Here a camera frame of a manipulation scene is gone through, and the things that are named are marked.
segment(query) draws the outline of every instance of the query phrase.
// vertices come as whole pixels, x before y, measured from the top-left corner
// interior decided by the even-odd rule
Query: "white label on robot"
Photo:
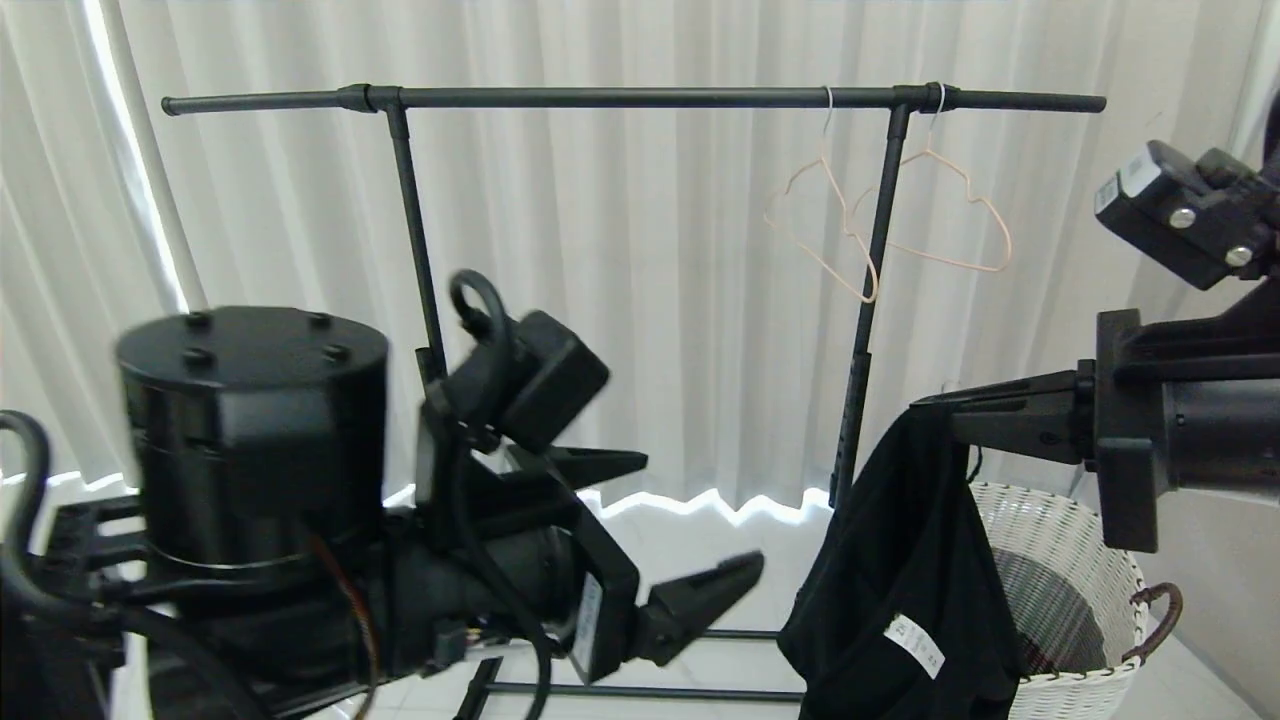
[[[588,573],[582,582],[582,603],[577,606],[577,632],[573,633],[573,660],[582,673],[591,671],[591,651],[595,644],[595,623],[600,619],[604,588],[595,575]]]
[[[1160,165],[1151,159],[1151,152],[1143,145],[1133,160],[1120,168],[1120,190],[1129,197],[1138,197],[1158,177]]]
[[[942,670],[942,664],[946,662],[946,657],[942,651],[938,650],[938,643],[933,642],[929,633],[924,628],[915,624],[906,615],[899,614],[893,618],[893,621],[888,624],[888,629],[884,630],[884,637],[893,641],[902,650],[911,655],[920,667],[929,674],[929,679],[937,680],[938,671]]]
[[[1098,191],[1093,193],[1093,214],[1097,215],[1098,213],[1106,210],[1107,206],[1111,205],[1111,202],[1119,196],[1120,176],[1112,174],[1111,179],[1108,179],[1106,184],[1100,187]]]

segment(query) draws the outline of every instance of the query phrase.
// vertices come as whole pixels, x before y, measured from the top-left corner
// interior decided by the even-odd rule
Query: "brown basket handle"
[[[1142,605],[1143,602],[1151,605],[1157,597],[1166,594],[1169,596],[1169,611],[1160,619],[1156,632],[1151,633],[1142,644],[1120,656],[1120,662],[1140,657],[1143,665],[1146,665],[1151,653],[1156,652],[1169,639],[1169,635],[1174,632],[1174,626],[1178,625],[1178,619],[1183,616],[1183,591],[1178,589],[1178,585],[1174,583],[1160,583],[1158,585],[1140,589],[1129,598],[1129,602],[1134,605]]]

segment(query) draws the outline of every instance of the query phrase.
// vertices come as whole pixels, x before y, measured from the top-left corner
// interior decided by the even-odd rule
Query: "curtain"
[[[0,406],[47,429],[51,505],[127,470],[115,337],[183,305],[91,35],[79,3],[0,4]],[[22,465],[4,433],[0,510]]]
[[[1097,117],[961,110],[936,124],[914,118],[908,152],[923,147],[932,126],[933,146],[965,167],[974,191],[1002,211],[1016,256],[992,275],[890,250],[861,460],[915,397],[1071,368],[1093,355],[1094,314],[1126,306],[1160,275],[1093,220],[1092,192],[1148,138],[1192,154],[1230,140],[1263,3],[101,5],[140,163],[157,206],[172,209],[161,213],[164,243],[179,259],[169,281],[192,306],[293,305],[387,333],[394,352],[390,495],[412,473],[421,398],[412,348],[425,345],[425,332],[385,122],[342,110],[168,118],[160,97],[351,82],[945,81],[1107,95]],[[612,368],[609,387],[563,438],[650,455],[645,473],[604,488],[605,501],[637,489],[685,500],[714,488],[733,506],[758,495],[797,505],[803,488],[826,487],[859,302],[762,218],[768,195],[815,155],[826,114],[410,114],[436,287],[458,268],[476,268],[498,283],[513,314],[549,311]],[[832,118],[832,164],[851,197],[878,178],[886,120],[874,110]],[[814,174],[794,195],[791,228],[858,284],[861,254],[840,236],[829,190]],[[95,199],[122,215],[128,200]],[[870,218],[864,204],[854,220],[864,236]],[[983,210],[965,204],[963,184],[920,163],[902,172],[891,234],[988,264],[1002,245]],[[122,231],[111,241],[137,237]],[[108,254],[104,263],[143,277],[137,247],[120,252],[133,252],[132,260]],[[468,341],[438,295],[454,365]],[[8,291],[5,302],[14,302]],[[138,306],[142,315],[161,309]],[[114,332],[70,318],[102,343]],[[13,332],[9,324],[5,331]],[[47,356],[29,352],[26,368],[78,377],[58,365],[69,360]],[[82,372],[81,392],[109,396],[114,377],[96,372]],[[100,437],[123,455],[123,438],[113,445],[102,429],[119,423],[105,407],[93,421],[68,415],[86,428],[64,434],[77,447],[82,436],[87,447]],[[1060,491],[1071,479],[1070,468],[1024,459],[995,457],[987,473]]]

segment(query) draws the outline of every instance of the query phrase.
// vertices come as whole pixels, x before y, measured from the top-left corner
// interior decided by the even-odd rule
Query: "black clothes rack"
[[[404,217],[408,223],[413,269],[417,274],[422,316],[426,322],[428,347],[417,350],[419,372],[424,386],[444,375],[444,345],[440,318],[435,306],[435,284],[428,258],[426,232],[417,195],[417,178],[410,150],[406,110],[411,108],[837,108],[883,109],[890,111],[879,192],[872,224],[870,259],[883,270],[884,246],[888,240],[897,170],[902,145],[913,113],[941,113],[957,109],[1041,110],[1051,113],[1101,113],[1106,97],[1093,95],[1057,95],[1043,92],[991,92],[961,90],[937,82],[897,85],[893,87],[398,87],[349,85],[338,90],[312,92],[269,92],[211,97],[165,97],[161,108],[170,115],[225,113],[237,110],[294,110],[335,108],[358,113],[385,113],[396,169],[399,174]],[[863,293],[870,295],[870,268]],[[852,483],[854,462],[861,433],[863,413],[870,378],[872,322],[876,304],[868,302],[858,314],[849,383],[845,388],[845,410],[840,425],[840,442],[831,473],[829,502],[836,505],[840,491]],[[564,462],[577,471],[616,477],[620,455],[609,451],[564,448]],[[776,633],[758,630],[712,630],[716,641],[772,641]],[[500,659],[485,660],[476,670],[456,720],[476,720],[490,693],[532,692],[531,684],[497,680]],[[800,693],[760,691],[620,688],[608,685],[554,685],[553,692],[566,696],[680,698],[745,702],[799,702]]]

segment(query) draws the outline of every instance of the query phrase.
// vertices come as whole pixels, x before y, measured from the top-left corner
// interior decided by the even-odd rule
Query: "clothes hanger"
[[[925,252],[923,250],[916,250],[914,247],[908,247],[905,245],[899,245],[892,240],[888,241],[888,243],[892,245],[893,247],[897,247],[899,250],[905,250],[906,252],[910,252],[913,255],[919,255],[920,258],[928,258],[929,260],[937,260],[938,263],[946,263],[947,265],[955,265],[957,268],[968,268],[970,270],[980,270],[983,273],[998,273],[1005,268],[1007,268],[1009,264],[1014,260],[1014,237],[1009,232],[1009,225],[1005,224],[1005,219],[1000,215],[1000,211],[996,210],[995,205],[992,205],[991,199],[987,196],[975,197],[973,195],[973,178],[969,177],[969,173],[960,169],[960,167],[956,165],[954,161],[933,151],[933,126],[934,123],[938,122],[938,115],[942,114],[942,110],[943,108],[946,108],[947,102],[947,86],[945,83],[938,83],[938,85],[942,87],[942,99],[938,101],[938,109],[933,113],[933,119],[929,120],[929,135],[924,141],[924,150],[920,150],[919,152],[904,159],[899,164],[899,168],[905,168],[910,163],[914,163],[922,158],[929,158],[940,163],[942,167],[947,168],[948,170],[954,172],[955,174],[960,176],[961,178],[964,178],[965,201],[969,205],[982,204],[984,208],[987,208],[987,211],[991,213],[991,217],[996,220],[996,224],[1000,225],[1000,232],[1005,236],[1005,259],[998,265],[978,265],[973,263],[965,263],[961,260],[954,260],[951,258],[942,258],[941,255],[933,255],[932,252]],[[879,186],[873,184],[868,187],[860,196],[858,196],[858,200],[854,202],[854,210],[852,210],[854,214],[858,213],[858,208],[861,206],[863,200],[865,200],[867,196],[870,195]]]
[[[876,302],[876,299],[879,296],[879,272],[876,269],[876,264],[872,263],[872,251],[870,249],[867,247],[867,242],[863,240],[860,234],[858,234],[856,231],[849,228],[849,222],[852,218],[852,213],[849,211],[849,204],[845,201],[845,193],[840,190],[840,183],[836,182],[836,173],[832,172],[831,161],[827,159],[827,131],[831,127],[831,115],[835,114],[836,111],[836,99],[831,94],[831,86],[824,86],[824,87],[827,90],[827,120],[822,123],[822,137],[818,140],[818,158],[810,163],[806,163],[805,165],[801,165],[800,169],[797,169],[795,173],[791,174],[791,178],[787,179],[786,186],[783,186],[780,190],[776,190],[772,195],[769,195],[769,197],[764,201],[764,224],[769,225],[774,231],[786,234],[787,240],[790,240],[797,247],[808,252],[814,260],[818,261],[819,265],[822,265],[823,270],[826,270],[827,274],[836,278],[836,282],[842,284],[845,290],[847,290],[849,292],[854,293],[855,297],[858,297],[863,302]],[[787,228],[785,224],[774,222],[773,218],[769,217],[769,208],[773,206],[773,202],[777,201],[780,197],[786,197],[787,195],[790,195],[791,187],[795,184],[797,179],[800,179],[800,176],[818,167],[823,169],[823,173],[827,176],[827,183],[836,192],[836,199],[840,201],[840,227],[842,234],[845,237],[851,237],[855,241],[858,241],[858,247],[861,249],[863,258],[867,259],[867,268],[872,278],[870,295],[863,295],[861,292],[858,292],[858,290],[852,286],[852,283],[846,281],[840,273],[836,272],[835,268],[828,265],[827,261],[822,259],[822,255],[819,255],[808,245],[800,242],[800,240],[796,238],[795,233],[792,233],[791,229]]]

